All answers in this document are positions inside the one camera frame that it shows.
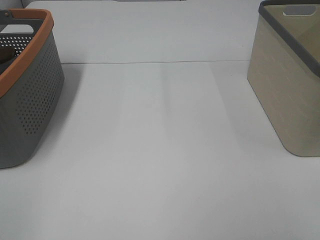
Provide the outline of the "beige basket grey rim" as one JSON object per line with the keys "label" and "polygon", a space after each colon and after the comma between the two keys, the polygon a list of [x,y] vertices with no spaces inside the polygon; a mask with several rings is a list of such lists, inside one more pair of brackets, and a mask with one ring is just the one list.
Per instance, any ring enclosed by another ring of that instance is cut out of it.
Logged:
{"label": "beige basket grey rim", "polygon": [[319,1],[260,3],[247,80],[283,147],[319,156]]}

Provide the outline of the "brown towel in basket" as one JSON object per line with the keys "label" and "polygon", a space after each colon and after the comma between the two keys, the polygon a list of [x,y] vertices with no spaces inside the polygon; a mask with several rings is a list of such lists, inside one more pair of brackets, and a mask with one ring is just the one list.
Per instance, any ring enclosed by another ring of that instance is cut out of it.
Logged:
{"label": "brown towel in basket", "polygon": [[14,47],[0,47],[0,65],[10,65],[16,59],[16,50]]}

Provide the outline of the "grey perforated basket orange rim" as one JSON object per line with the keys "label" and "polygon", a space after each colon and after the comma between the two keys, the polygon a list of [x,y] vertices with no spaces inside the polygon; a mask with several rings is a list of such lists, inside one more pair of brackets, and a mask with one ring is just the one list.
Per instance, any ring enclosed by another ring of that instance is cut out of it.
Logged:
{"label": "grey perforated basket orange rim", "polygon": [[0,12],[2,25],[28,25],[32,32],[2,33],[0,47],[16,59],[0,66],[0,167],[27,162],[35,152],[59,101],[64,73],[46,9]]}

